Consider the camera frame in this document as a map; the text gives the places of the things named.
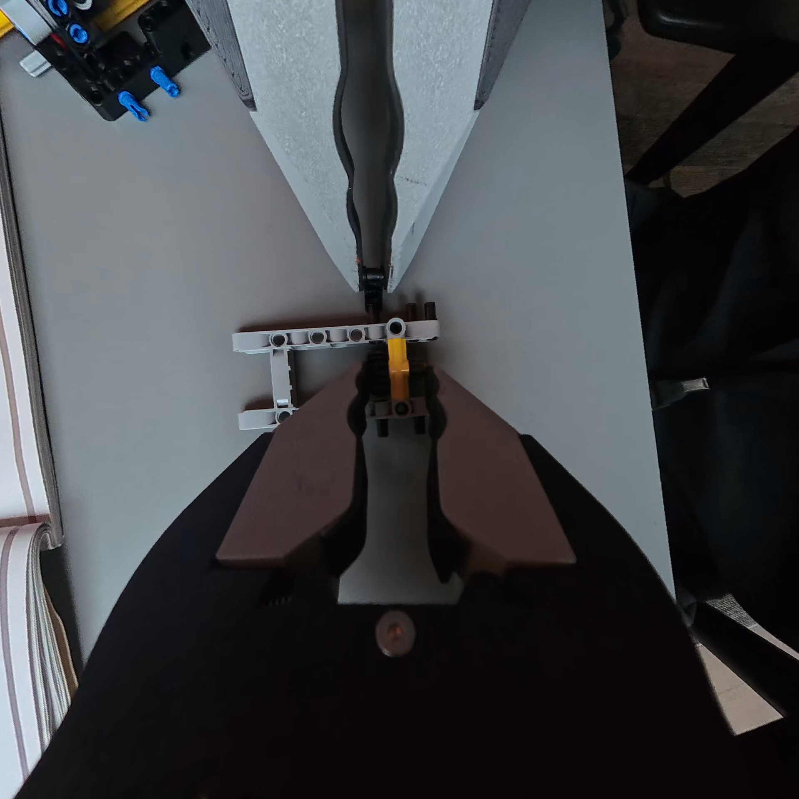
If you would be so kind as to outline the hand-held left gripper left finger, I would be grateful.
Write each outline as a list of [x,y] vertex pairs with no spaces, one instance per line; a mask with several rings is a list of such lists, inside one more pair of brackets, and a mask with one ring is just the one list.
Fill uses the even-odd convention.
[[216,553],[223,566],[338,578],[366,539],[365,368],[352,364],[269,440]]

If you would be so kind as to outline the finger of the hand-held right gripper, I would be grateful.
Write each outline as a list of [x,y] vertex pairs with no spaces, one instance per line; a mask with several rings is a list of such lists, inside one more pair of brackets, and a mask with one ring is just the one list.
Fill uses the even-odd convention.
[[187,4],[333,264],[357,291],[350,180],[334,135],[342,72],[335,2]]
[[393,2],[392,65],[403,117],[387,291],[432,220],[529,1]]

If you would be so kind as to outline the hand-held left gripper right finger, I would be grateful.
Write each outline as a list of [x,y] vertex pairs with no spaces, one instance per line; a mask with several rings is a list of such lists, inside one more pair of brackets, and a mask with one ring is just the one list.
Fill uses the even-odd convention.
[[573,566],[519,432],[444,370],[429,377],[429,554],[439,581]]

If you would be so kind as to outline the grey lego frame assembly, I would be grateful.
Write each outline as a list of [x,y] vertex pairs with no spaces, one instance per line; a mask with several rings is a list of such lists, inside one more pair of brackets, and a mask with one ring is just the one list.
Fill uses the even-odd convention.
[[235,333],[235,352],[267,356],[272,388],[271,405],[240,412],[238,427],[272,433],[298,410],[297,353],[356,348],[365,354],[366,415],[374,420],[378,436],[388,436],[388,423],[393,419],[410,419],[414,432],[425,434],[428,410],[423,378],[427,365],[414,360],[408,348],[437,340],[440,324],[433,301],[424,304],[423,317],[418,311],[415,303],[408,303],[405,315],[386,322]]

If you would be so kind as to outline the small black lego connector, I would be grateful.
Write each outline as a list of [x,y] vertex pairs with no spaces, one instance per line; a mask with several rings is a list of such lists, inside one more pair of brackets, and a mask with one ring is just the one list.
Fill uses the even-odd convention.
[[384,307],[387,275],[383,268],[358,268],[359,290],[364,294],[365,310],[375,318],[380,317]]

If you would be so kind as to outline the partly built lego model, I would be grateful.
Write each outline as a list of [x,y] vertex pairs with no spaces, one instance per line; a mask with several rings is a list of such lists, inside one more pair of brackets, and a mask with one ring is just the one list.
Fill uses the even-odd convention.
[[210,45],[184,1],[2,1],[2,36],[28,43],[30,77],[59,74],[107,122],[147,122],[151,94],[181,95],[177,76]]

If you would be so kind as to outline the lego instruction booklet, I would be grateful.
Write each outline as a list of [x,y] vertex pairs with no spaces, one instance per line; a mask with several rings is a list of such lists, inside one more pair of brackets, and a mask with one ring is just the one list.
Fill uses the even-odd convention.
[[42,576],[62,515],[5,135],[1,134],[1,797],[14,797],[77,688]]

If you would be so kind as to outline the black office chair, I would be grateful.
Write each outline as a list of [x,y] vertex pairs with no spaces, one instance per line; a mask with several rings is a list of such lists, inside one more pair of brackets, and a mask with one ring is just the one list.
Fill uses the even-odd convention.
[[797,146],[797,2],[605,7],[629,183],[698,194]]

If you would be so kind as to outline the person's dark clothing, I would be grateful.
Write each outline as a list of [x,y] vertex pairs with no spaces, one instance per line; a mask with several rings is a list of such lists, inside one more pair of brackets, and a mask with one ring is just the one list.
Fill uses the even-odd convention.
[[710,383],[653,411],[677,594],[797,648],[797,186],[625,194],[648,381]]

